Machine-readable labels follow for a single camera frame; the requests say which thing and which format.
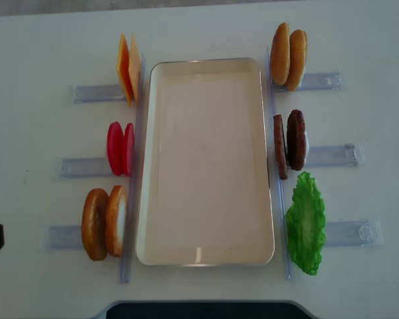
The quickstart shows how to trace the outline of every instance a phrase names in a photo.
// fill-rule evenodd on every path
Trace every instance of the table surface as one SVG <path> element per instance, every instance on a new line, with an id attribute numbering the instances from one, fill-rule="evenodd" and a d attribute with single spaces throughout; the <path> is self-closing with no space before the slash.
<path id="1" fill-rule="evenodd" d="M 85 195 L 122 178 L 58 181 L 61 157 L 104 155 L 123 102 L 74 105 L 72 84 L 117 83 L 120 33 L 135 33 L 147 73 L 162 61 L 249 56 L 261 67 L 282 21 L 308 33 L 307 72 L 339 70 L 342 92 L 277 97 L 305 114 L 311 145 L 362 142 L 366 165 L 311 169 L 329 221 L 379 219 L 380 247 L 326 248 L 317 276 L 285 279 L 279 220 L 266 266 L 146 267 L 45 251 L 47 225 L 80 223 Z M 296 173 L 285 183 L 290 205 Z M 275 196 L 273 187 L 271 195 Z M 399 318 L 399 2 L 286 2 L 0 18 L 0 318 L 87 318 L 125 300 L 289 300 L 319 318 Z"/>

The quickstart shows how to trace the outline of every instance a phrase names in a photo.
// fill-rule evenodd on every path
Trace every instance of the tray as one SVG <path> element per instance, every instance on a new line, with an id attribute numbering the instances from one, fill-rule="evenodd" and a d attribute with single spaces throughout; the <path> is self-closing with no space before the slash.
<path id="1" fill-rule="evenodd" d="M 151 73 L 136 253 L 145 265 L 263 265 L 275 249 L 252 58 Z"/>

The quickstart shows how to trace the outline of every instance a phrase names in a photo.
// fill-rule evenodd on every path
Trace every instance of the green lettuce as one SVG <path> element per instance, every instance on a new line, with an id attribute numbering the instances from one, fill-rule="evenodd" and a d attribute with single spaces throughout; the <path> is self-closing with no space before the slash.
<path id="1" fill-rule="evenodd" d="M 288 252 L 299 268 L 316 275 L 322 260 L 325 235 L 325 205 L 316 179 L 304 171 L 297 179 L 293 204 L 285 215 Z"/>

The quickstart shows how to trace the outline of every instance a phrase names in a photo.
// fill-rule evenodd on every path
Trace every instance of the cheese slice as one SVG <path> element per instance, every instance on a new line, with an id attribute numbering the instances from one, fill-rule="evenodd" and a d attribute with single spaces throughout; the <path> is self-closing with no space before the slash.
<path id="1" fill-rule="evenodd" d="M 130 83 L 130 77 L 128 70 L 130 68 L 130 53 L 127 46 L 127 41 L 124 35 L 121 35 L 120 45 L 118 47 L 118 59 L 117 59 L 117 73 L 120 78 L 121 86 L 124 94 L 127 98 L 127 103 L 131 103 L 133 100 L 133 89 Z"/>
<path id="2" fill-rule="evenodd" d="M 130 82 L 132 83 L 134 99 L 138 102 L 141 61 L 138 47 L 136 46 L 136 37 L 134 35 L 132 35 L 130 49 L 132 52 L 128 62 L 128 75 L 130 77 Z"/>

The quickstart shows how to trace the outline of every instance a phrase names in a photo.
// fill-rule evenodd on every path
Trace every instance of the tomato slice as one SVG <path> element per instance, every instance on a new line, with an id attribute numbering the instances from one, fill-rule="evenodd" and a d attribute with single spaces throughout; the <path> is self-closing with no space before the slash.
<path id="1" fill-rule="evenodd" d="M 120 123 L 114 122 L 109 125 L 108 138 L 106 140 L 106 151 L 112 173 L 118 176 L 122 174 L 123 139 L 124 136 Z"/>
<path id="2" fill-rule="evenodd" d="M 124 143 L 122 150 L 122 170 L 127 176 L 132 175 L 132 161 L 134 148 L 134 128 L 133 124 L 127 124 L 124 133 Z"/>

